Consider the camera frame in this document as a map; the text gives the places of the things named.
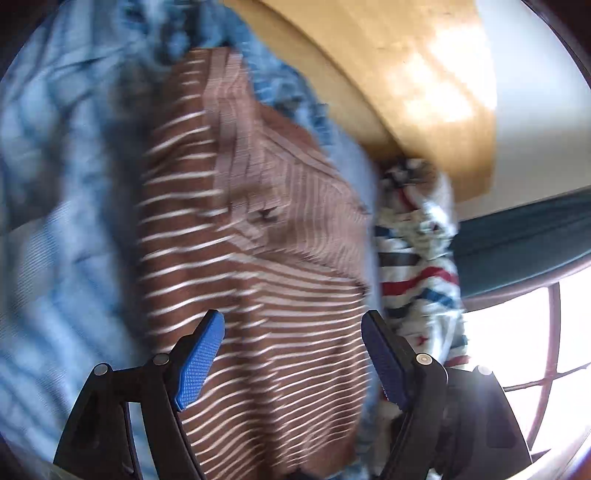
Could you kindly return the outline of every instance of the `white wall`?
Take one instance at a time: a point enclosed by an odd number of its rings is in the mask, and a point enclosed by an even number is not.
[[[550,28],[521,0],[476,0],[498,106],[491,191],[457,205],[474,218],[591,185],[591,89]]]

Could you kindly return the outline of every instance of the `window frame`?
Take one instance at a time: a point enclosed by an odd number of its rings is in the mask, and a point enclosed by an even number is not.
[[[550,330],[548,336],[548,355],[546,357],[546,368],[544,376],[535,381],[522,383],[518,385],[511,385],[504,387],[505,392],[513,392],[516,390],[523,390],[529,387],[541,386],[542,390],[538,405],[535,411],[534,420],[532,422],[530,432],[527,436],[527,446],[531,449],[534,447],[535,440],[540,432],[540,427],[544,420],[548,402],[550,400],[550,393],[552,391],[552,384],[554,380],[566,377],[567,375],[583,370],[591,365],[591,362],[572,368],[566,372],[558,372],[558,354],[560,352],[560,330],[561,330],[561,300],[560,300],[560,282],[553,283],[548,287],[548,306],[550,309]]]

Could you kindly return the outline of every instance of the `window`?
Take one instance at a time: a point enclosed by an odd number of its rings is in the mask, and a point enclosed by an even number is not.
[[[591,420],[591,268],[466,313],[474,365],[494,371],[533,457]]]

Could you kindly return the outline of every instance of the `teal fabric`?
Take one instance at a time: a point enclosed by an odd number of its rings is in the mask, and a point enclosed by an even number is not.
[[[591,254],[591,190],[462,222],[452,250],[464,298],[563,267]]]

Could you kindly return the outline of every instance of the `clothing pile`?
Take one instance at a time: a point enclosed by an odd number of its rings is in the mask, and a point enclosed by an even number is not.
[[[3,437],[51,461],[94,365],[141,365],[213,308],[226,337],[182,418],[208,478],[367,479],[378,181],[306,80],[215,0],[69,0],[0,105]],[[437,189],[388,181],[388,321],[461,358],[452,223]],[[137,409],[132,426],[156,478]]]

